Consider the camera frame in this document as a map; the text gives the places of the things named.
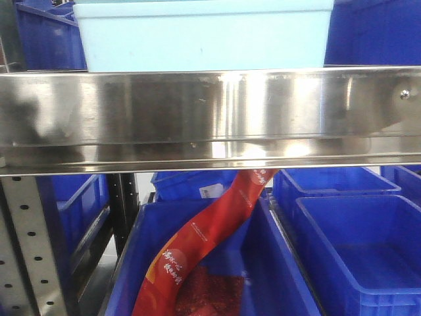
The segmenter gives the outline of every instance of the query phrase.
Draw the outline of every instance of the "red food package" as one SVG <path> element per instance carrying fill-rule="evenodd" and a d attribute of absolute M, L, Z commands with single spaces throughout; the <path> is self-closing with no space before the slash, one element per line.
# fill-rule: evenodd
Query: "red food package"
<path fill-rule="evenodd" d="M 181 227 L 150 265 L 132 316 L 175 316 L 177 293 L 187 275 L 250 217 L 264 186 L 276 172 L 239 171 L 218 200 Z"/>

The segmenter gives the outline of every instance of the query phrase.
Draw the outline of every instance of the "screw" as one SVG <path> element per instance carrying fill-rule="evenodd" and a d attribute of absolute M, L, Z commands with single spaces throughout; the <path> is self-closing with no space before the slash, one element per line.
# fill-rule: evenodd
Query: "screw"
<path fill-rule="evenodd" d="M 402 90 L 401 92 L 401 99 L 407 100 L 410 98 L 410 91 L 409 90 Z"/>

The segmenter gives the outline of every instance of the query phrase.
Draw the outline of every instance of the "blue plastic bin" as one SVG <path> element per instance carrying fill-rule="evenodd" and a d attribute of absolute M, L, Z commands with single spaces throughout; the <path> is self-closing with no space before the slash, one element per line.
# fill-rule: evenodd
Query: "blue plastic bin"
<path fill-rule="evenodd" d="M 209 200 L 173 201 L 143 207 L 122 258 L 106 316 L 132 314 L 143 277 L 154 256 L 184 223 L 209 203 Z M 320 315 L 263 199 L 251 220 L 210 253 L 202 265 L 206 265 L 210 273 L 246 277 L 241 316 Z"/>
<path fill-rule="evenodd" d="M 421 65 L 420 15 L 419 0 L 337 0 L 326 64 Z"/>
<path fill-rule="evenodd" d="M 400 194 L 401 188 L 364 167 L 284 169 L 274 177 L 273 195 L 292 221 L 297 198 Z"/>
<path fill-rule="evenodd" d="M 73 2 L 69 2 L 54 7 L 50 0 L 16 2 L 28 69 L 86 69 L 73 5 Z"/>
<path fill-rule="evenodd" d="M 105 175 L 52 176 L 57 207 L 72 253 L 109 200 Z"/>
<path fill-rule="evenodd" d="M 227 190 L 237 171 L 163 171 L 156 172 L 152 183 L 158 201 L 219 198 Z"/>
<path fill-rule="evenodd" d="M 382 176 L 402 188 L 402 195 L 421 206 L 421 165 L 382 166 Z"/>
<path fill-rule="evenodd" d="M 76 1 L 90 71 L 322 66 L 334 0 Z"/>
<path fill-rule="evenodd" d="M 297 201 L 297 251 L 328 315 L 421 314 L 421 209 L 402 196 Z"/>

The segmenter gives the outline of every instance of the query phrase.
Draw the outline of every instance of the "white label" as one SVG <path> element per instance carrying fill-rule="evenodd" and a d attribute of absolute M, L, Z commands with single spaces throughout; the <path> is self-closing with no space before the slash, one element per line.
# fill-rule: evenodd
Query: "white label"
<path fill-rule="evenodd" d="M 204 186 L 199 188 L 202 199 L 219 198 L 224 193 L 224 186 L 221 183 L 213 184 L 212 186 Z"/>

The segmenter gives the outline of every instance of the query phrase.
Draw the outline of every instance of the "stainless steel shelf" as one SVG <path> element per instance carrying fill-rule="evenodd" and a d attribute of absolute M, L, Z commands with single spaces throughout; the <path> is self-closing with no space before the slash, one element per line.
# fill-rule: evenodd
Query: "stainless steel shelf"
<path fill-rule="evenodd" d="M 421 161 L 421 67 L 0 74 L 0 175 Z"/>

